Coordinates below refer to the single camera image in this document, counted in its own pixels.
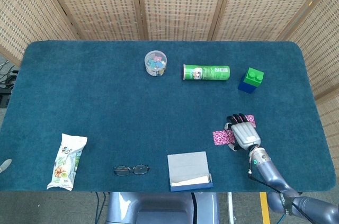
gray floor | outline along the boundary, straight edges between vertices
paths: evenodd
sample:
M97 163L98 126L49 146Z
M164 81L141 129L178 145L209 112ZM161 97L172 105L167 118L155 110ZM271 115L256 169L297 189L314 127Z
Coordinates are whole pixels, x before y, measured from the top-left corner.
M11 67L7 64L1 73ZM0 124L6 110L0 109ZM304 193L317 199L338 205L339 186L329 192ZM228 223L227 196L219 194L221 223ZM233 193L236 224L261 224L262 214L259 193ZM108 207L106 201L99 223L104 223ZM0 224L24 223L72 223L93 224L95 219L96 195L91 192L4 192L0 191ZM277 223L281 214L270 212L271 223ZM286 217L283 224L308 223L295 217Z

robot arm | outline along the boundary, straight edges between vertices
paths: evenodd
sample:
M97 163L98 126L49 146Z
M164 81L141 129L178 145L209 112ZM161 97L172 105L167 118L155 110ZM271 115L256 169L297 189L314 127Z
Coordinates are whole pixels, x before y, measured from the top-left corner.
M256 130L243 114L228 117L225 130L232 129L236 144L229 144L233 151L249 151L248 177L272 188L267 194L267 201L272 211L308 219L311 223L339 223L337 206L307 196L300 196L281 176L264 148ZM263 182L252 177L252 163L263 177Z

cable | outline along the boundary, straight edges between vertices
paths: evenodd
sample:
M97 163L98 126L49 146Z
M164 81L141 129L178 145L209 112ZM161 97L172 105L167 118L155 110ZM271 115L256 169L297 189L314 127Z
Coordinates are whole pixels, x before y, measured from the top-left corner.
M285 216L286 214L283 214L276 224L280 224L284 220Z
M104 192L103 192L103 194L104 194L104 201L102 202L102 205L101 205L101 208L100 208L100 212L99 212L99 215L97 216L97 220L96 220L95 224L98 224L98 223L99 223L100 215L101 215L101 213L102 213L102 209L103 209L104 203L105 203L105 201L106 201L106 194L105 194Z
M6 65L6 64L8 64L10 61L6 61L6 62L4 62L3 64L1 64L0 66L1 66L1 68L0 68L0 71L4 68L4 66Z
M197 220L198 220L197 199L195 198L194 192L192 192L191 195L192 195L192 201L193 201L193 224L197 224Z
M265 185L265 186L267 186L267 187L269 187L269 188L271 188L271 189L273 189L274 191L276 191L276 192L278 192L279 194L281 193L279 190L277 190L276 188L274 188L274 187L272 187L272 186L270 186L270 185L268 185L268 184L266 184L266 183L264 183L264 182L262 182L262 181L260 181L260 180L258 180L257 178L255 178L255 177L253 177L252 176L252 162L250 162L249 163L249 166L248 166L248 178L249 179L251 179L251 180L253 180L253 181L256 181L256 182L258 182L258 183L261 183L261 184L263 184L263 185ZM309 222L311 222L312 224L315 224L308 216L307 216L307 214L305 214L296 204L294 204L293 202L292 202L292 206L294 206L301 214L302 214L302 216L304 216Z
M292 206L294 206L301 214L302 216L304 216L309 222L311 222L312 224L315 224L308 216L307 214L304 213L304 211L302 211L296 204L294 204L292 202Z
M0 80L3 79L5 76L8 77L8 75L11 73L11 70L14 68L14 65L8 70L8 72L6 74L0 74L2 77L0 77Z
M256 148L258 148L258 147L259 147L259 145L255 145L254 148L253 148L251 151L249 151L249 163L252 162L252 153L253 153L254 150L255 150Z
M95 195L96 195L96 211L95 211L95 221L94 221L94 223L97 224L96 219L97 219L97 211L99 209L99 196L98 196L97 192L95 192Z

yellow tape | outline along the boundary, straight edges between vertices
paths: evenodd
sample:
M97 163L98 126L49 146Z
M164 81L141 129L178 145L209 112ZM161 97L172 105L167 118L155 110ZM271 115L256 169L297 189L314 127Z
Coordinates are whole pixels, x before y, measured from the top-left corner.
M261 213L263 215L263 224L270 224L269 206L267 205L266 192L260 192Z

eyeglasses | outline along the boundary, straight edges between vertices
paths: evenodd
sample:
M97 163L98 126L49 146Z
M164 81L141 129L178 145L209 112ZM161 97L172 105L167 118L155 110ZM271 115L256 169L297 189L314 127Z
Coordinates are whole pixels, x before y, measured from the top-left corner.
M143 175L146 174L148 171L148 165L137 165L135 167L119 166L114 168L115 174L119 176L126 176L132 173L136 175Z

